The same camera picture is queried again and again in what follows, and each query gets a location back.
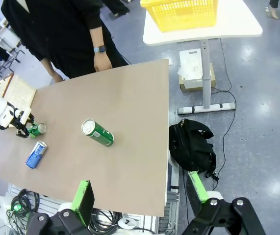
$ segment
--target green can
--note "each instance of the green can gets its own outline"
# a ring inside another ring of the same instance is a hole
[[[114,135],[95,122],[93,119],[87,119],[81,126],[84,135],[96,140],[104,146],[111,146],[114,143]]]
[[[30,132],[30,136],[35,138],[46,133],[46,125],[43,123],[33,124],[32,127],[28,128],[27,130]]]

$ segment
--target blue can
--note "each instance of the blue can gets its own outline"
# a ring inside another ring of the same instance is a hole
[[[28,167],[34,169],[41,160],[46,149],[47,145],[42,141],[38,141],[30,153],[30,156],[27,158],[25,164]]]

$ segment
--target white box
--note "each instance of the white box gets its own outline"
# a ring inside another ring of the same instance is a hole
[[[184,87],[187,89],[202,87],[201,49],[182,50],[179,55],[181,68],[178,74],[182,77]]]

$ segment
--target smartwatch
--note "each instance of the smartwatch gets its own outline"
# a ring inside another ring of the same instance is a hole
[[[100,46],[100,47],[95,47],[94,52],[105,52],[106,51],[106,46]]]

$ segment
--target floor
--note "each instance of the floor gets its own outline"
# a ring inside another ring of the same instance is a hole
[[[226,66],[220,40],[210,40],[210,55],[217,88],[228,89],[226,69],[232,83],[231,92],[237,100],[234,123],[225,137],[226,164],[220,173],[217,191],[226,201],[247,197],[268,235],[280,234],[280,20],[271,19],[265,12],[266,0],[245,0],[263,28],[259,38],[222,39]],[[128,4],[130,14],[112,20],[107,8],[102,18],[113,35],[118,50],[131,63],[161,58],[169,59],[169,120],[177,123],[178,107],[200,105],[202,93],[182,93],[178,86],[179,51],[199,48],[198,42],[175,43],[148,47],[143,41],[145,10],[138,0]],[[21,64],[13,68],[36,88],[49,85],[51,78],[30,54],[21,56]],[[215,94],[212,103],[233,102],[230,94]],[[224,161],[223,135],[233,111],[188,115],[210,127],[217,154],[217,169]],[[207,190],[212,180],[201,175]],[[187,226],[186,203],[180,179],[180,211],[178,234]],[[194,217],[188,206],[189,220]],[[214,235],[226,234],[214,230]]]

